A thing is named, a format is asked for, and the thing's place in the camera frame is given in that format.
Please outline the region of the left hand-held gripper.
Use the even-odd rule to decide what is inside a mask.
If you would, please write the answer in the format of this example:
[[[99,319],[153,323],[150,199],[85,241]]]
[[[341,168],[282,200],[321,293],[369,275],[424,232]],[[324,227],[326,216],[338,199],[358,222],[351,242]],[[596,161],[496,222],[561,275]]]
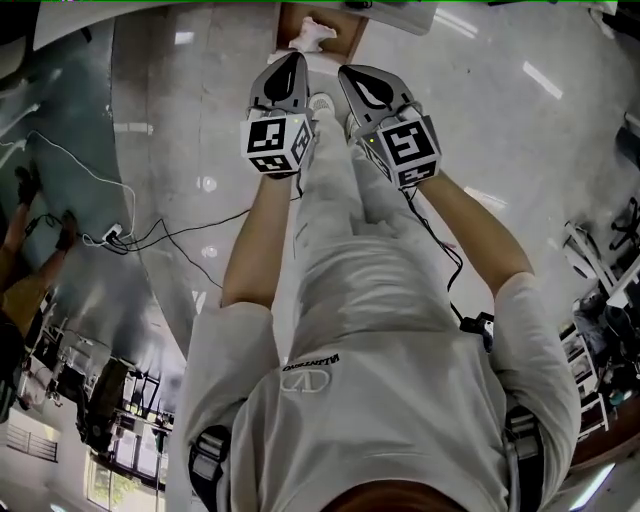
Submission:
[[[304,55],[290,52],[271,63],[253,82],[250,105],[278,105],[302,112],[308,103],[308,66]],[[301,171],[314,142],[312,121],[305,113],[252,107],[240,124],[241,156],[260,175],[272,179]]]

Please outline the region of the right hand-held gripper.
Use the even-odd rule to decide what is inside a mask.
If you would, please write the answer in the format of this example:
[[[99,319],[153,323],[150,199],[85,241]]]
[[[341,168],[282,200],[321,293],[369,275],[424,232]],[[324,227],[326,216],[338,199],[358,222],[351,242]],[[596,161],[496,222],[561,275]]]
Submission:
[[[409,189],[440,169],[440,147],[429,116],[395,74],[343,65],[339,83],[359,128],[357,145],[397,189]]]

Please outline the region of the wooden drawer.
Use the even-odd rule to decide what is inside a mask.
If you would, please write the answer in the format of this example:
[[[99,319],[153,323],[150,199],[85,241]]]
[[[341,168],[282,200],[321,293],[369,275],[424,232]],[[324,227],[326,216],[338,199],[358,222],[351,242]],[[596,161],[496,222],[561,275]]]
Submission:
[[[322,7],[320,4],[277,2],[275,4],[273,51],[268,59],[273,63],[285,54],[297,51],[288,43],[301,29],[305,16],[311,16],[317,23],[336,30],[338,37],[321,43],[323,52],[302,53],[310,71],[336,75],[340,66],[350,64],[367,26],[366,17],[357,16],[340,5],[337,8]]]

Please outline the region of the person's right forearm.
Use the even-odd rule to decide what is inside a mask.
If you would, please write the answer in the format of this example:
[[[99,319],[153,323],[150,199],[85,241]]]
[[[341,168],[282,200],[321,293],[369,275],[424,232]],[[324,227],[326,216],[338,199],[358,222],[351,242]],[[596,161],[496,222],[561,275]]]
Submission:
[[[534,274],[515,237],[444,172],[420,182],[418,190],[444,221],[493,296],[513,276]]]

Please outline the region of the person's left forearm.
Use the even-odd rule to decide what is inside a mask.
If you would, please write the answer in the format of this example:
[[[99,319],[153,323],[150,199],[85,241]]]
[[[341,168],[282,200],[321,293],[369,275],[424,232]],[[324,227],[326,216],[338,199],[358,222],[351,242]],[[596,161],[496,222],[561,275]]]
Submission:
[[[283,260],[291,177],[263,177],[235,240],[225,271],[221,307],[253,303],[271,308]]]

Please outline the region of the person's white trousers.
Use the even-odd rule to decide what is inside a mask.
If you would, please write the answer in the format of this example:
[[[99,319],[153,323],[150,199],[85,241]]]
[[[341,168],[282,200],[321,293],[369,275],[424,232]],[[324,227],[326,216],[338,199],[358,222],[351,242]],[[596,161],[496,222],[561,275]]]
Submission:
[[[314,118],[294,237],[301,283],[290,353],[357,333],[455,329],[440,247],[334,114],[322,108]]]

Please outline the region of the black hip device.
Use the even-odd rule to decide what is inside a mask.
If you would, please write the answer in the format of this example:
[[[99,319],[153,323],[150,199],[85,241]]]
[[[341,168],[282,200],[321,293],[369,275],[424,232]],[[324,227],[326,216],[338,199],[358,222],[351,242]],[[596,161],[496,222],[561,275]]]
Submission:
[[[475,318],[464,317],[460,323],[463,332],[480,335],[487,353],[491,353],[494,343],[494,316],[481,312]]]

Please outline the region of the black office chair base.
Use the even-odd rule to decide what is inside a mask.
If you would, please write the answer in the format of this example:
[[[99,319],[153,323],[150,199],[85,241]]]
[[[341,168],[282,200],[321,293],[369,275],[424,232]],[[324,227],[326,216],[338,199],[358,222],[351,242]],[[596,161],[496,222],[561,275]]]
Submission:
[[[618,240],[609,244],[611,251],[620,249],[629,242],[634,248],[640,249],[640,203],[631,197],[625,212],[611,223],[611,230],[615,235],[620,234]]]

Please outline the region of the person's white t-shirt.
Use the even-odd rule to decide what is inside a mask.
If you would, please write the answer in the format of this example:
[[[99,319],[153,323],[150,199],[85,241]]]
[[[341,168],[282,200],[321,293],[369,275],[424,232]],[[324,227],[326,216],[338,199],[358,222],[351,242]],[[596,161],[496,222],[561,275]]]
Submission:
[[[495,302],[496,338],[361,332],[278,360],[272,316],[239,303],[201,313],[169,442],[169,468],[190,482],[196,441],[229,435],[219,481],[203,493],[227,512],[318,512],[373,481],[431,486],[469,512],[512,512],[511,405],[537,419],[541,498],[571,464],[577,388],[533,276],[508,280]]]

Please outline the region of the metal shelf rack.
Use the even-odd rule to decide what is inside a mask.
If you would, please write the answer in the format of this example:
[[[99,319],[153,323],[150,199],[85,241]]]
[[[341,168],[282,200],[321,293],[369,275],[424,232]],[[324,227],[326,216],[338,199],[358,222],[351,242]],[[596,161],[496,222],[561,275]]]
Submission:
[[[580,396],[578,442],[583,442],[596,431],[609,430],[604,398],[598,391],[599,375],[589,347],[575,324],[561,333],[560,340]]]

